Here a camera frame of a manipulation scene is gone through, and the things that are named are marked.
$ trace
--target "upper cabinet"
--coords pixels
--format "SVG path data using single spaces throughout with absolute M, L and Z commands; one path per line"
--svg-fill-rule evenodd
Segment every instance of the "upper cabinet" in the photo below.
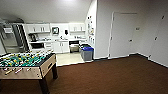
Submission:
M 85 24 L 69 24 L 70 31 L 85 31 Z
M 29 33 L 50 32 L 49 24 L 27 24 Z

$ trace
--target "door handle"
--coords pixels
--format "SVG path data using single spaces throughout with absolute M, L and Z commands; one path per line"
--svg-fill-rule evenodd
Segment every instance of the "door handle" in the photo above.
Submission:
M 41 32 L 43 32 L 43 28 L 41 27 Z
M 128 40 L 129 42 L 132 42 L 132 39 L 131 40 Z

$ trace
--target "cabinet handle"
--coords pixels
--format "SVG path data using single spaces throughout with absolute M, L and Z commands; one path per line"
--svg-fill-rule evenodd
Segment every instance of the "cabinet handle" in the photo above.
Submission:
M 34 30 L 34 32 L 35 32 L 35 27 L 33 27 L 33 30 Z

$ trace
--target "dark brown carpet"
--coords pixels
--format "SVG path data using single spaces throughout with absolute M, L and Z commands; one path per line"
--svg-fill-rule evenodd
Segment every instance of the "dark brown carpet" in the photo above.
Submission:
M 51 94 L 168 94 L 168 68 L 139 56 L 58 67 Z M 41 94 L 38 80 L 2 80 L 0 94 Z

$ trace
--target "stainless steel refrigerator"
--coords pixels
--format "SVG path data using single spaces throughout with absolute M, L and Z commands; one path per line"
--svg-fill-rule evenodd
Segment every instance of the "stainless steel refrigerator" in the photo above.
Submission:
M 28 45 L 22 25 L 0 24 L 0 38 L 6 53 L 28 51 Z

